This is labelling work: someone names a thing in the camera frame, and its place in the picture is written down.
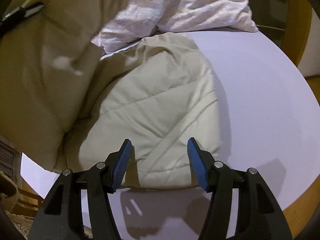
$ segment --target white wall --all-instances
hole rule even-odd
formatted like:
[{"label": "white wall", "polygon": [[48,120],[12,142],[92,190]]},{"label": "white wall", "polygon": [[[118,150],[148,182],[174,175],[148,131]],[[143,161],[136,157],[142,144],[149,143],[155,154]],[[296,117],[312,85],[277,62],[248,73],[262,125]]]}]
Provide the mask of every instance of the white wall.
[{"label": "white wall", "polygon": [[320,20],[312,10],[310,33],[298,69],[303,76],[320,74]]}]

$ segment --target silver screw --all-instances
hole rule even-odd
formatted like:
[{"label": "silver screw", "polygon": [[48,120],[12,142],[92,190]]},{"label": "silver screw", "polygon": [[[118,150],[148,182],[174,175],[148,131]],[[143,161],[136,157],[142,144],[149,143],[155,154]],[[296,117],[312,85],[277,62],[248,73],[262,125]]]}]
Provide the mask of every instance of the silver screw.
[{"label": "silver screw", "polygon": [[222,167],[223,167],[223,163],[217,161],[217,162],[214,163],[214,166],[215,166],[216,168],[222,168]]},{"label": "silver screw", "polygon": [[106,165],[105,165],[105,163],[97,163],[96,166],[98,169],[103,169]]},{"label": "silver screw", "polygon": [[63,174],[64,176],[68,176],[70,173],[71,173],[71,170],[69,170],[69,169],[65,169],[65,170],[62,172],[62,174]]},{"label": "silver screw", "polygon": [[249,169],[249,172],[250,172],[252,175],[258,173],[258,171],[257,171],[255,168],[250,168],[250,169]]}]

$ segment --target white table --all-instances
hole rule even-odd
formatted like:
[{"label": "white table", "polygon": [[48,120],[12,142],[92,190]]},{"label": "white table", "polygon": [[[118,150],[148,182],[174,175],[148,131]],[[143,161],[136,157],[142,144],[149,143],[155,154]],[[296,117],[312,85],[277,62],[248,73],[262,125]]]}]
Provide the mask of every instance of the white table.
[{"label": "white table", "polygon": [[[222,145],[231,168],[256,167],[282,209],[320,173],[320,107],[303,76],[262,33],[224,28],[186,33],[211,61],[219,99]],[[25,155],[21,175],[43,198],[58,175]],[[89,225],[83,194],[84,224]],[[210,194],[199,188],[109,195],[122,239],[196,239]],[[233,201],[228,236],[235,230]]]}]

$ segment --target beige jacket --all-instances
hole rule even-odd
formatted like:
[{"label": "beige jacket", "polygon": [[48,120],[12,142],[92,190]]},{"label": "beige jacket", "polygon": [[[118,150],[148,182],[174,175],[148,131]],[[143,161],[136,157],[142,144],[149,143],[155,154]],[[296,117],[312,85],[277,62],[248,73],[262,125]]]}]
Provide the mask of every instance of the beige jacket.
[{"label": "beige jacket", "polygon": [[13,0],[44,9],[0,40],[0,131],[49,171],[89,169],[135,146],[123,184],[195,185],[190,137],[219,147],[210,63],[185,35],[144,38],[100,60],[90,41],[128,0]]}]

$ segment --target blue ribbed pad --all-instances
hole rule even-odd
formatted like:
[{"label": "blue ribbed pad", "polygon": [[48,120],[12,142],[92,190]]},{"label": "blue ribbed pad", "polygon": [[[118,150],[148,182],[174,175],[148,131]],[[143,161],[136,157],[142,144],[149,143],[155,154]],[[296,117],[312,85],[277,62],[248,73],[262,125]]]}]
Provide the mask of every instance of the blue ribbed pad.
[{"label": "blue ribbed pad", "polygon": [[132,148],[132,143],[129,140],[126,145],[124,146],[124,149],[121,153],[121,156],[118,160],[118,163],[116,164],[116,167],[113,170],[113,181],[112,181],[112,189],[116,191],[121,183],[122,179],[124,176],[124,173],[128,167],[130,157],[131,157],[131,148]]},{"label": "blue ribbed pad", "polygon": [[193,171],[197,177],[198,185],[204,190],[207,190],[209,187],[207,169],[205,168],[204,163],[202,162],[202,159],[191,138],[188,140],[187,152],[190,164],[192,165]]}]

